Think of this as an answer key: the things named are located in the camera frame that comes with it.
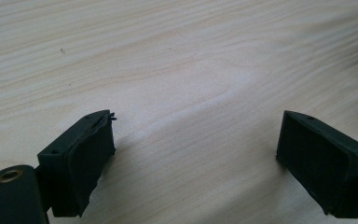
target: wood grain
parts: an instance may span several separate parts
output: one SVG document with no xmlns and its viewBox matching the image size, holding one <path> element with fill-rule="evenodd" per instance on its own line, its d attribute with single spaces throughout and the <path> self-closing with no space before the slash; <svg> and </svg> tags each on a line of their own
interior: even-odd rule
<svg viewBox="0 0 358 224">
<path fill-rule="evenodd" d="M 0 1 L 0 169 L 101 109 L 117 154 L 50 223 L 358 223 L 274 159 L 285 109 L 358 140 L 358 1 Z"/>
</svg>

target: wooden table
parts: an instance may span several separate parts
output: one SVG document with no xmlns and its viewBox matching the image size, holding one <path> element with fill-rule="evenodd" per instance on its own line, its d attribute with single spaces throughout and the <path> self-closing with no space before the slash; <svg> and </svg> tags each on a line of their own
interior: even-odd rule
<svg viewBox="0 0 358 224">
<path fill-rule="evenodd" d="M 283 110 L 358 140 L 358 0 L 0 1 L 0 169 L 102 109 L 117 154 L 52 224 L 358 223 L 275 160 Z"/>
</svg>

